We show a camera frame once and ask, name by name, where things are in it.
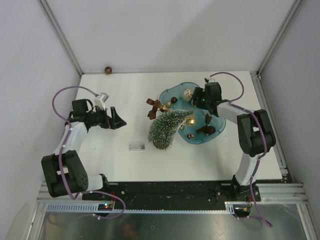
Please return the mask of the brown matte bauble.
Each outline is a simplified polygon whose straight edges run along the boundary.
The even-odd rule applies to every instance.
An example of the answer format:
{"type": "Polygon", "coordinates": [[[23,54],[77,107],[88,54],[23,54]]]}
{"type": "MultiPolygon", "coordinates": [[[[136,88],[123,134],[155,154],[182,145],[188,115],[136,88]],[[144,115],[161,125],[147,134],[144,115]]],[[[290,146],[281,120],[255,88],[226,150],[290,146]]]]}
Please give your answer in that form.
{"type": "Polygon", "coordinates": [[[113,72],[113,69],[110,67],[110,66],[107,66],[105,69],[104,69],[104,72],[106,75],[111,75],[112,72],[113,72]]]}

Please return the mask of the clear battery box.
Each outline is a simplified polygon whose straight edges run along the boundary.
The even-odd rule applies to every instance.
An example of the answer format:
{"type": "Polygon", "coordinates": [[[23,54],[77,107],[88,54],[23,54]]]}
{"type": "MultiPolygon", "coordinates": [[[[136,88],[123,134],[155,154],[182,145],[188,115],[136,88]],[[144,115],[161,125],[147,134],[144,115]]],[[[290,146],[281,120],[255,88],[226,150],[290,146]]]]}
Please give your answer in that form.
{"type": "Polygon", "coordinates": [[[133,142],[129,144],[129,150],[132,152],[144,151],[146,149],[146,144],[143,142],[133,142]]]}

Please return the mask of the teal plastic tray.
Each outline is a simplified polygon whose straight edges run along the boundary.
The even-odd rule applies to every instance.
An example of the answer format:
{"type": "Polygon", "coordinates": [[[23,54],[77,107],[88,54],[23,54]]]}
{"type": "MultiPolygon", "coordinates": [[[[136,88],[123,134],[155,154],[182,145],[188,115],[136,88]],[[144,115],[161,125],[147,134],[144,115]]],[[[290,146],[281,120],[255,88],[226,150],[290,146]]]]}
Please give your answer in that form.
{"type": "Polygon", "coordinates": [[[195,126],[188,126],[187,124],[184,125],[183,128],[178,130],[180,136],[189,144],[203,144],[206,142],[211,141],[212,139],[216,138],[220,135],[225,127],[226,127],[226,120],[222,117],[216,117],[212,115],[212,119],[209,123],[209,126],[213,126],[215,128],[215,133],[211,135],[206,135],[204,133],[196,133],[196,130],[203,127],[205,125],[205,117],[209,115],[209,112],[204,109],[196,108],[190,105],[188,101],[183,99],[183,93],[186,89],[191,89],[192,91],[198,87],[198,85],[194,82],[182,82],[174,87],[164,90],[160,96],[159,101],[161,103],[165,103],[166,101],[170,101],[172,97],[176,97],[178,101],[173,104],[170,108],[174,111],[176,110],[187,110],[187,111],[194,111],[193,117],[196,120],[195,126]],[[188,139],[187,134],[194,134],[194,139],[188,139]]]}

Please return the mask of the brown ribbon bow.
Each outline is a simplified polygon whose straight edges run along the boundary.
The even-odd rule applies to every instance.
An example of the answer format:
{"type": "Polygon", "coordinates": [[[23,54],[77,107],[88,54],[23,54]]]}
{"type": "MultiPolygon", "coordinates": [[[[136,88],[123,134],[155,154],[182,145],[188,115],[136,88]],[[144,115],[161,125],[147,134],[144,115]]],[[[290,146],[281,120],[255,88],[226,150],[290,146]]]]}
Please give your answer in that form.
{"type": "Polygon", "coordinates": [[[205,115],[205,125],[202,126],[202,127],[199,128],[199,129],[197,129],[197,130],[196,130],[196,133],[197,133],[197,134],[203,133],[203,134],[205,134],[205,135],[207,135],[207,136],[210,136],[210,135],[208,134],[208,126],[209,126],[209,123],[211,122],[211,120],[212,120],[212,117],[211,117],[210,115],[206,114],[206,115],[205,115]]]}

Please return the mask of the small green christmas tree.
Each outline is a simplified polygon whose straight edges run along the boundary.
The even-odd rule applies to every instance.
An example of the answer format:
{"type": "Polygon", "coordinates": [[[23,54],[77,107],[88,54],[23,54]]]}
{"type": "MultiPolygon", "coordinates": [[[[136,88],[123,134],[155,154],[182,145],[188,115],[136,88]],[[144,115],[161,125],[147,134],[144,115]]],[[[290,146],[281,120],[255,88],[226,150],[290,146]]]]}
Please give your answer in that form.
{"type": "Polygon", "coordinates": [[[174,140],[180,126],[194,115],[192,110],[173,110],[164,112],[150,125],[147,140],[158,150],[166,150],[174,140]]]}

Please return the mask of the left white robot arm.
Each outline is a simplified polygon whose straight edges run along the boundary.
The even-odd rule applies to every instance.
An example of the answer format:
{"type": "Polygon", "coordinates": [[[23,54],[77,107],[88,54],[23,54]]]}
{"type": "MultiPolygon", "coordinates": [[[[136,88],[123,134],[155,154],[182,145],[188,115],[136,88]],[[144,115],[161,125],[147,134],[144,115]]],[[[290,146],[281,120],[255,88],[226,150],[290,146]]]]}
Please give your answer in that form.
{"type": "Polygon", "coordinates": [[[116,108],[110,108],[110,115],[89,99],[72,101],[72,111],[65,120],[63,137],[51,155],[44,156],[41,166],[47,189],[51,197],[57,198],[93,191],[100,200],[110,196],[111,188],[103,173],[87,174],[79,157],[81,145],[90,128],[116,130],[127,123],[118,115],[116,108]]]}

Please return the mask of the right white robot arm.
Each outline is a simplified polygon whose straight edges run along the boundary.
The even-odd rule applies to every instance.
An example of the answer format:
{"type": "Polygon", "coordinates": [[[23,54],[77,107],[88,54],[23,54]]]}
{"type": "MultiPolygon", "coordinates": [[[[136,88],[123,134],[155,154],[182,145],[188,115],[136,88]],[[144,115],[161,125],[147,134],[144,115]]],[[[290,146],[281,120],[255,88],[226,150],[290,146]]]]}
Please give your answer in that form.
{"type": "Polygon", "coordinates": [[[210,115],[225,118],[237,126],[242,157],[231,180],[228,193],[242,201],[253,191],[255,175],[263,158],[276,144],[276,137],[266,110],[249,110],[222,99],[219,83],[209,82],[196,87],[190,100],[193,107],[207,110],[210,115]]]}

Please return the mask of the brown ribbon bow garland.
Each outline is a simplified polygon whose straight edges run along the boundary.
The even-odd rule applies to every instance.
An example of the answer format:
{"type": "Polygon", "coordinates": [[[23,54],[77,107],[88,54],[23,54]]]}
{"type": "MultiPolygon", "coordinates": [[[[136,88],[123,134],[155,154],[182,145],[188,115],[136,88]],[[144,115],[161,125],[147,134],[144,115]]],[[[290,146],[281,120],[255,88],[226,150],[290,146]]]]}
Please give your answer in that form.
{"type": "Polygon", "coordinates": [[[167,107],[164,104],[162,104],[158,99],[157,100],[153,100],[151,98],[148,98],[146,100],[146,103],[148,105],[152,106],[152,109],[147,114],[147,117],[150,120],[154,120],[157,117],[157,112],[158,111],[160,111],[161,113],[172,111],[172,109],[170,109],[169,107],[167,107]]]}

